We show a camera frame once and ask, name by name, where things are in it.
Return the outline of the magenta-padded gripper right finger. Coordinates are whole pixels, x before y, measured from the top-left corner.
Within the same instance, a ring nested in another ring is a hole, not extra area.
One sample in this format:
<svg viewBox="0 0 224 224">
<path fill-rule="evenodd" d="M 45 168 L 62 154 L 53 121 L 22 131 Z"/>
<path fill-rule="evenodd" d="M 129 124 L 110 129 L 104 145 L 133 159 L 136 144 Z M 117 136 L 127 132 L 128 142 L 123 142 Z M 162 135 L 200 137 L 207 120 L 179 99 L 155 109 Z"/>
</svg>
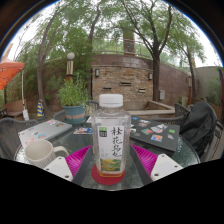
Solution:
<svg viewBox="0 0 224 224">
<path fill-rule="evenodd" d="M 130 154 L 144 185 L 182 169 L 181 165 L 166 154 L 156 155 L 134 144 L 130 145 Z"/>
</svg>

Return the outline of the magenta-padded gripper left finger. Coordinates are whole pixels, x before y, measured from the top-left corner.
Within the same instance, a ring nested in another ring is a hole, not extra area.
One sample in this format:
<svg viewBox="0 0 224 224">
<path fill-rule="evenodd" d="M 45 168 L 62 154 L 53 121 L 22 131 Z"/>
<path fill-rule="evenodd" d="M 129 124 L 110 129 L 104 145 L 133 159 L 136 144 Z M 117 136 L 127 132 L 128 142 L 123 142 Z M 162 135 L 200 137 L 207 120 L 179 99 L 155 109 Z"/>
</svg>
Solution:
<svg viewBox="0 0 224 224">
<path fill-rule="evenodd" d="M 71 155 L 64 157 L 57 157 L 48 166 L 44 168 L 58 177 L 81 185 L 85 177 L 88 164 L 92 158 L 92 146 L 86 146 Z"/>
</svg>

